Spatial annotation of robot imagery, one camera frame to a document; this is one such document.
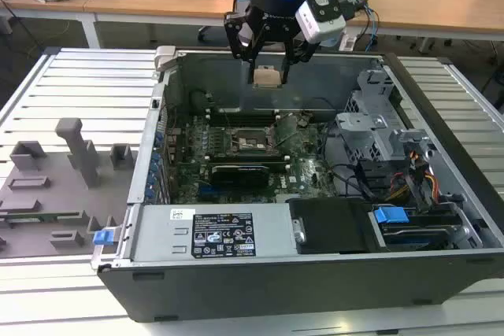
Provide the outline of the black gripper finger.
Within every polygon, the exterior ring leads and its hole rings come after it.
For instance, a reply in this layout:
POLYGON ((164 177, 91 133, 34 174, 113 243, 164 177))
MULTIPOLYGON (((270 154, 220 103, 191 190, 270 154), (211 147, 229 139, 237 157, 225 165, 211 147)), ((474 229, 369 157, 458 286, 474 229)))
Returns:
POLYGON ((245 16, 234 12, 228 12, 224 15, 224 30, 232 56, 249 65, 246 78, 247 83, 252 84, 258 56, 254 33, 247 24, 245 16))
POLYGON ((280 70, 281 83, 287 82, 288 74, 292 65, 299 62, 308 62, 316 51, 316 45, 303 41, 300 45, 295 45, 294 37, 288 32, 282 34, 285 55, 280 70))

